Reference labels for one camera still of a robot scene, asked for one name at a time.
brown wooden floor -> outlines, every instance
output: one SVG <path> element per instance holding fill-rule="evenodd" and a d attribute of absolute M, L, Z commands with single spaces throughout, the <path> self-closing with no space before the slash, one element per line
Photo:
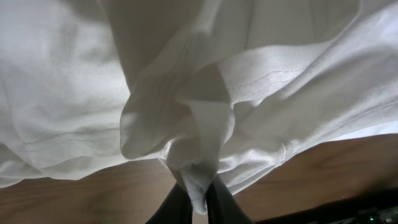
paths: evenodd
<path fill-rule="evenodd" d="M 157 161 L 130 162 L 78 181 L 25 180 L 0 189 L 0 223 L 145 223 L 174 183 Z M 397 186 L 398 135 L 385 135 L 316 146 L 236 199 L 253 220 L 263 220 Z"/>

wrinkled fabric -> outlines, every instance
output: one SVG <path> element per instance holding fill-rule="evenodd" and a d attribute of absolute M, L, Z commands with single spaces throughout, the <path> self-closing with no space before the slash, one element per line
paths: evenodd
<path fill-rule="evenodd" d="M 216 174 L 398 133 L 396 0 L 0 4 L 2 186 L 160 159 L 205 213 Z"/>

garment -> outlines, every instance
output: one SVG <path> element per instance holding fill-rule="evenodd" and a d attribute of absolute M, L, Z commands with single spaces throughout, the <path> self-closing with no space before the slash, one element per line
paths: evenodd
<path fill-rule="evenodd" d="M 0 4 L 3 185 L 159 159 L 205 213 L 216 173 L 398 133 L 396 0 Z"/>

white cloth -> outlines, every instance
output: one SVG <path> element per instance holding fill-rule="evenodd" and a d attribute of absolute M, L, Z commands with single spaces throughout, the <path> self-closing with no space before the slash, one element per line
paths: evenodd
<path fill-rule="evenodd" d="M 203 213 L 216 173 L 398 133 L 397 0 L 0 4 L 0 185 L 157 158 Z"/>

wood grain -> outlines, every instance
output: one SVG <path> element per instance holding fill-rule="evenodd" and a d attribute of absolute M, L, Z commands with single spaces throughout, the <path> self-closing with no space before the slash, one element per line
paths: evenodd
<path fill-rule="evenodd" d="M 145 223 L 174 183 L 157 161 L 130 162 L 78 181 L 24 180 L 0 189 L 0 223 Z M 253 220 L 263 220 L 394 186 L 398 135 L 384 135 L 316 146 L 236 199 Z"/>

